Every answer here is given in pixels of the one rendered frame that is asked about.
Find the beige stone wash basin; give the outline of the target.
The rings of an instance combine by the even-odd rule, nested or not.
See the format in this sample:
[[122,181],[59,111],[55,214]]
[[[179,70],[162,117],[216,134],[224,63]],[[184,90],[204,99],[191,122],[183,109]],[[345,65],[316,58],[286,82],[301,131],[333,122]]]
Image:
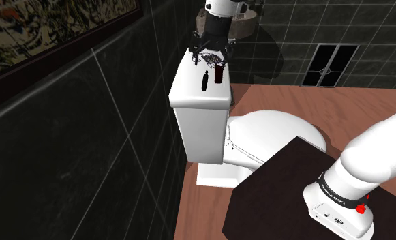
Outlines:
[[[243,39],[251,36],[254,32],[258,14],[254,10],[247,10],[232,19],[228,39]],[[196,17],[196,31],[203,34],[206,20],[206,11],[202,8]]]

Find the white toilet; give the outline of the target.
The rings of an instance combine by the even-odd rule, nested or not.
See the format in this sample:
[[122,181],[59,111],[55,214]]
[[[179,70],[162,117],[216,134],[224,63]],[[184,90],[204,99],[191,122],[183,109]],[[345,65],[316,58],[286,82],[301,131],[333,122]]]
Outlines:
[[[214,53],[223,59],[220,52]],[[278,110],[257,110],[230,115],[230,76],[224,66],[223,81],[214,83],[215,68],[198,55],[198,65],[186,50],[168,95],[187,161],[198,164],[197,185],[235,188],[295,137],[322,152],[326,141],[308,121]],[[201,90],[208,71],[207,90]]]

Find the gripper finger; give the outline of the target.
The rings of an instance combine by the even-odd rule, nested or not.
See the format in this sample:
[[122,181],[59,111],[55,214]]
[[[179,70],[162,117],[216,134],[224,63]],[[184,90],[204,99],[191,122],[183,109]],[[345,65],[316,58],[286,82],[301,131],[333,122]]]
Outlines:
[[229,60],[231,60],[234,52],[234,39],[228,39],[226,45],[220,50],[223,55],[222,67],[224,67]]
[[188,50],[192,53],[192,61],[194,62],[194,65],[198,65],[198,55],[203,49],[205,49],[205,46],[205,38],[202,37],[199,32],[193,31]]

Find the dark framed wall picture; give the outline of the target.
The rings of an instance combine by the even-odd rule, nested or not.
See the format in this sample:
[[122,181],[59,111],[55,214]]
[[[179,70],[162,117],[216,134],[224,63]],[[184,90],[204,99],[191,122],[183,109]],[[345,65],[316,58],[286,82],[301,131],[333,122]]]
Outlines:
[[139,0],[0,0],[0,105],[142,15]]

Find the dark two-pane window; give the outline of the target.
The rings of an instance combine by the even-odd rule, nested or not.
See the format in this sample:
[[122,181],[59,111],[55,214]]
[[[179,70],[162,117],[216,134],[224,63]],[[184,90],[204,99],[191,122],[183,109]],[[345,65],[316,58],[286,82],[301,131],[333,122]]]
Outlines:
[[319,44],[301,87],[335,87],[359,49],[358,44]]

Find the dark red cup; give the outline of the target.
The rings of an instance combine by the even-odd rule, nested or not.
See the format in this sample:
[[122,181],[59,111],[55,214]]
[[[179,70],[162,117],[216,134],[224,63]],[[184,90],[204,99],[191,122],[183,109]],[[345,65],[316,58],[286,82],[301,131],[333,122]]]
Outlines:
[[223,81],[223,71],[224,67],[218,64],[215,65],[215,75],[214,75],[214,83],[221,84]]

